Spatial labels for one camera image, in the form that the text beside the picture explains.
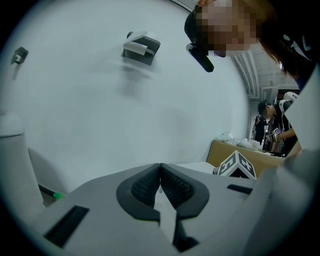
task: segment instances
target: hair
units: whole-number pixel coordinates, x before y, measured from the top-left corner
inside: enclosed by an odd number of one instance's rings
[[[283,73],[297,79],[300,73],[307,72],[307,60],[275,37],[278,34],[276,26],[276,24],[264,24],[259,42],[271,59],[282,64]]]

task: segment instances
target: white object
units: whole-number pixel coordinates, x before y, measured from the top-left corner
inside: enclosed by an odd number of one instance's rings
[[[45,207],[17,115],[0,115],[0,186],[10,213],[30,224]]]
[[[299,98],[285,112],[303,150],[320,148],[320,67],[317,63]]]
[[[214,175],[218,175],[218,172],[219,172],[219,167],[217,167],[217,168],[213,168],[213,174]]]
[[[284,94],[283,99],[286,101],[292,101],[295,102],[298,98],[298,94],[292,92],[292,91],[288,91]]]
[[[230,145],[233,145],[235,142],[235,139],[234,138],[230,138],[226,143],[230,144]]]
[[[252,144],[245,140],[240,141],[237,146],[247,150],[252,150]]]
[[[177,166],[181,166],[184,168],[192,169],[198,172],[212,174],[213,169],[215,168],[212,164],[208,162],[192,162],[192,163],[182,163],[177,164]]]
[[[250,143],[252,145],[252,150],[253,151],[257,151],[260,147],[260,142],[256,141],[256,140],[249,140],[248,143]]]
[[[293,104],[298,98],[298,95],[292,91],[288,91],[284,94],[284,97],[282,100],[279,101],[279,108],[281,111],[281,120],[283,120],[284,118],[284,114],[285,114],[285,109],[284,109],[284,103],[285,102],[289,102],[289,104]]]
[[[234,139],[235,137],[231,132],[224,132],[220,136],[216,137],[215,139],[220,142],[228,142],[230,139]]]
[[[154,33],[148,33],[146,30],[142,31],[136,31],[133,32],[124,42],[123,44],[123,49],[140,54],[140,55],[145,55],[145,53],[149,53],[151,55],[155,55],[155,52],[153,50],[148,49],[146,45],[133,42],[134,40],[143,38],[143,37],[148,37],[154,39],[156,37],[156,34]]]
[[[261,144],[259,145],[259,150],[262,150],[264,147],[265,139],[262,140]]]
[[[14,113],[0,112],[0,138],[22,135],[25,129],[21,119]]]
[[[275,128],[272,133],[274,134],[275,137],[278,136],[280,134],[279,128]]]
[[[240,142],[240,139],[235,138],[235,139],[234,139],[234,142],[233,142],[233,145],[234,145],[234,146],[237,146],[239,142]]]
[[[160,212],[160,224],[159,228],[162,230],[163,234],[167,237],[170,243],[174,240],[175,229],[176,229],[176,218],[177,211],[171,205],[166,193],[158,189],[154,198],[155,210]]]
[[[147,46],[137,43],[137,42],[126,42],[123,45],[123,49],[137,53],[137,54],[141,54],[141,55],[145,55],[146,50],[147,50]]]
[[[257,179],[254,166],[237,150],[220,164],[218,175]]]
[[[147,32],[146,30],[133,32],[133,33],[125,40],[125,43],[132,42],[132,41],[134,41],[134,40],[143,38],[143,37],[145,37],[145,36],[147,35],[147,33],[148,33],[148,32]]]

